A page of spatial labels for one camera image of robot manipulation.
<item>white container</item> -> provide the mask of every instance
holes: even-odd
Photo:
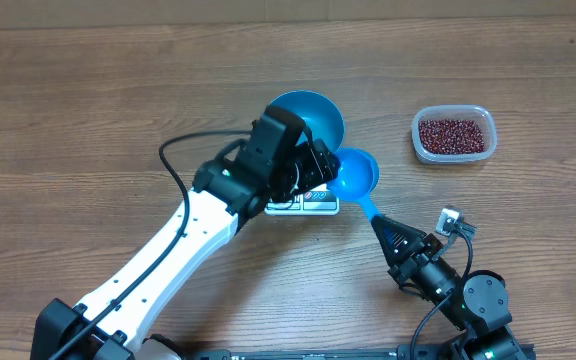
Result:
[[[426,150],[419,138],[419,122],[423,120],[473,120],[484,135],[484,152],[463,155],[440,155]],[[419,161],[425,164],[463,164],[488,158],[497,148],[497,129],[488,110],[477,105],[439,105],[422,109],[412,121],[412,143]]]

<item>wooden table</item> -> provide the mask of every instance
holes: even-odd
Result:
[[[508,282],[517,337],[576,358],[576,17],[562,17],[0,32],[0,359],[27,358],[41,309],[96,288],[176,208],[161,142],[246,129],[301,88],[337,103],[345,146],[375,155],[385,214],[432,231],[461,207],[479,227],[474,269]],[[416,160],[413,116],[446,103],[491,111],[489,161]],[[190,183],[225,141],[170,158]],[[254,219],[153,332],[237,350],[409,342],[431,306],[399,292],[359,208],[342,207]],[[461,271],[463,243],[445,258]],[[455,334],[439,315],[420,342]]]

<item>spoon handle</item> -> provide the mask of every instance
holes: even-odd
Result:
[[[370,194],[361,197],[357,202],[364,210],[364,214],[366,214],[368,221],[372,221],[372,218],[379,215],[379,210],[377,210],[375,204],[370,200]]]

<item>red beans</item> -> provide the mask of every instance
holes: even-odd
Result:
[[[459,155],[485,151],[484,135],[472,120],[422,120],[419,137],[423,147],[433,154]]]

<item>blue ladle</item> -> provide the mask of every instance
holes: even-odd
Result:
[[[379,181],[379,166],[372,155],[359,149],[340,149],[335,152],[340,167],[337,178],[327,184],[328,190],[339,200],[358,203],[369,221],[379,210],[372,200],[370,192]]]

